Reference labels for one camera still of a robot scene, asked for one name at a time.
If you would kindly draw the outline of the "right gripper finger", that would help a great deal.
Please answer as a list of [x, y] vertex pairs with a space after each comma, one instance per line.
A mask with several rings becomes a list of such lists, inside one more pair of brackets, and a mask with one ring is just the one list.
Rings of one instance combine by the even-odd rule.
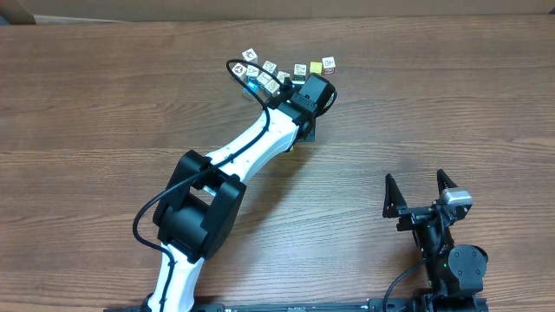
[[448, 177], [443, 169], [439, 169], [436, 172], [436, 180], [439, 194], [442, 194], [445, 189], [457, 187], [457, 185]]
[[408, 205], [390, 173], [385, 177], [385, 186], [386, 191], [382, 216], [384, 218], [398, 218], [408, 209]]

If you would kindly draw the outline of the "blue-sided block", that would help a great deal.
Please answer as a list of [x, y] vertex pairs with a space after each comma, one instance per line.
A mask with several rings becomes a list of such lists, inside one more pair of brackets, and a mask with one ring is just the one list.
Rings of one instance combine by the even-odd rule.
[[253, 81], [248, 81], [246, 87], [243, 88], [243, 96], [251, 101], [255, 101], [254, 95], [258, 93], [258, 84]]

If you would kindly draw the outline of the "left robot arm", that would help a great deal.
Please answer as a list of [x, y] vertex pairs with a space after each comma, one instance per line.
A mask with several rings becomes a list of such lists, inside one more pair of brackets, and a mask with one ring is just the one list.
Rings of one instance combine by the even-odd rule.
[[320, 75], [301, 84], [289, 82], [267, 99], [258, 119], [235, 140], [207, 155], [190, 150], [180, 158], [155, 201], [162, 264], [155, 291], [141, 310], [193, 309], [201, 268], [231, 233], [247, 182], [309, 136], [335, 98], [335, 87]]

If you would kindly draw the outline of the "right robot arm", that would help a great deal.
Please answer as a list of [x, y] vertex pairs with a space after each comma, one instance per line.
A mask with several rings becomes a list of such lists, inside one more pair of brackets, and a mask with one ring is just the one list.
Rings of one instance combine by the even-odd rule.
[[443, 170], [436, 173], [439, 197], [429, 206], [410, 208], [391, 174], [385, 177], [384, 218], [396, 218], [398, 231], [410, 231], [422, 260], [401, 273], [388, 287], [382, 310], [392, 308], [390, 296], [406, 276], [423, 268], [428, 286], [403, 301], [400, 311], [487, 311], [483, 278], [489, 257], [476, 245], [454, 243], [449, 227], [461, 221], [473, 205], [470, 192], [457, 186]]

